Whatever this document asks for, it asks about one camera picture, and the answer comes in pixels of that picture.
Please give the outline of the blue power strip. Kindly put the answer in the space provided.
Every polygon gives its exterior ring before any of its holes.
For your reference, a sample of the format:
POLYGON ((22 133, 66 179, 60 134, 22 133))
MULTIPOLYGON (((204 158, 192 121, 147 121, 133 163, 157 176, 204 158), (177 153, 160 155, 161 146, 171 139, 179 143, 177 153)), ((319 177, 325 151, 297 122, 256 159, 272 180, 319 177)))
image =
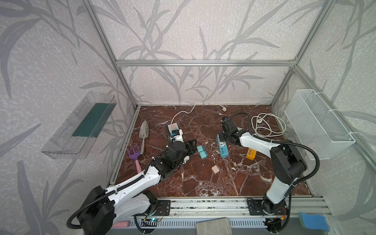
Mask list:
POLYGON ((219 153, 220 153, 221 158, 227 158, 229 156, 229 151, 228 151, 224 133, 222 132, 219 133, 216 138, 217 138, 217 143, 218 143, 219 153))

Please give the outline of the orange power strip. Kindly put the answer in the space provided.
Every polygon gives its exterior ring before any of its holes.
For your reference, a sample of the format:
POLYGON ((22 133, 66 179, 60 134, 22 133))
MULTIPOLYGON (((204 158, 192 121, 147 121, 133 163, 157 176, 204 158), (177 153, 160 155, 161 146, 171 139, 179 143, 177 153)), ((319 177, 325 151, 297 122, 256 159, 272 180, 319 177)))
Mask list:
POLYGON ((256 157, 257 151, 249 148, 246 154, 246 158, 249 160, 254 160, 256 157))

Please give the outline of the white multicolour power strip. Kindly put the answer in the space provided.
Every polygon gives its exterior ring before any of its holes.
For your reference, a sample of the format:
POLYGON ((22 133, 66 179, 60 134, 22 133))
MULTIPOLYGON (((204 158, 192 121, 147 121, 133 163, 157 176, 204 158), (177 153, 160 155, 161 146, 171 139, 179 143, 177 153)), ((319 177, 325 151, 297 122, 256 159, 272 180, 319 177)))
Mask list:
POLYGON ((179 141, 183 142, 183 131, 179 128, 177 123, 169 124, 166 126, 168 136, 168 146, 172 143, 179 141))

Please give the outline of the teal plug cube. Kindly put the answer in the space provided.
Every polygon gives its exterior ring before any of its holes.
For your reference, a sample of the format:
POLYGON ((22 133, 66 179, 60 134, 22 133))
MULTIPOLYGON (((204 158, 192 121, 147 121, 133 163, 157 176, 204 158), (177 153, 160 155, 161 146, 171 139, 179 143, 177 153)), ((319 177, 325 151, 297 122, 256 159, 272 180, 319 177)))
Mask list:
POLYGON ((205 159, 208 157, 208 153, 204 150, 204 151, 199 152, 199 156, 201 159, 205 159))
POLYGON ((198 153, 204 152, 204 147, 203 146, 197 146, 197 151, 198 153))

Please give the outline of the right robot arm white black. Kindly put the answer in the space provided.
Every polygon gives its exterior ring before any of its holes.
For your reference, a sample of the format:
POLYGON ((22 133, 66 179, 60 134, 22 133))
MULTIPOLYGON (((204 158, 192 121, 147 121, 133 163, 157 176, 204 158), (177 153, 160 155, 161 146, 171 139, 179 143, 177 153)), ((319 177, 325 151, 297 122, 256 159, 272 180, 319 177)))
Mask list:
POLYGON ((224 141, 260 152, 271 159, 275 178, 269 190, 263 196, 260 206, 257 207, 266 214, 273 215, 292 193, 293 188, 313 177, 320 168, 318 154, 308 146, 258 136, 236 127, 231 118, 224 117, 221 126, 222 131, 219 135, 224 141), (310 152, 315 159, 314 169, 305 177, 302 177, 302 175, 307 170, 307 164, 300 154, 299 148, 310 152))

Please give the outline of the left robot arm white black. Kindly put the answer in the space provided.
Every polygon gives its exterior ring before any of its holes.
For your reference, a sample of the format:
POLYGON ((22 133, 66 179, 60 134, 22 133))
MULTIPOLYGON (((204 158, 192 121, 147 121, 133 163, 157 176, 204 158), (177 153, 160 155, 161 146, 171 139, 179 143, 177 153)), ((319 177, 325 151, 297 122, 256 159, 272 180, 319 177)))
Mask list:
POLYGON ((82 206, 68 218, 66 226, 81 229, 86 235, 105 235, 117 223, 147 212, 157 201, 148 188, 173 175, 185 157, 196 153, 196 147, 197 140, 174 141, 141 173, 106 189, 95 187, 82 206))

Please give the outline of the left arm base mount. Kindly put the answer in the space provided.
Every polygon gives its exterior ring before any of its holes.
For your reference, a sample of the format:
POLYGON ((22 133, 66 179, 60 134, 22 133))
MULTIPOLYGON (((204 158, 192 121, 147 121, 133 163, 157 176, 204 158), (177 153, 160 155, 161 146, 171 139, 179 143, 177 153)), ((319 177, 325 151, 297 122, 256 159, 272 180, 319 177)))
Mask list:
POLYGON ((146 211, 147 215, 169 216, 171 209, 170 200, 156 200, 153 201, 146 211))

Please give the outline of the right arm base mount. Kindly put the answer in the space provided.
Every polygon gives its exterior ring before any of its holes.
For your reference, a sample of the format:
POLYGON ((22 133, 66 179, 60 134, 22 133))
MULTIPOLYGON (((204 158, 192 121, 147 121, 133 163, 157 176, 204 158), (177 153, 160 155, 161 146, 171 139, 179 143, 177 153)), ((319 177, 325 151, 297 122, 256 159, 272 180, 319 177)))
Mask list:
POLYGON ((254 199, 247 198, 246 203, 250 215, 283 215, 288 213, 288 206, 285 201, 281 201, 278 204, 272 203, 268 198, 254 199))

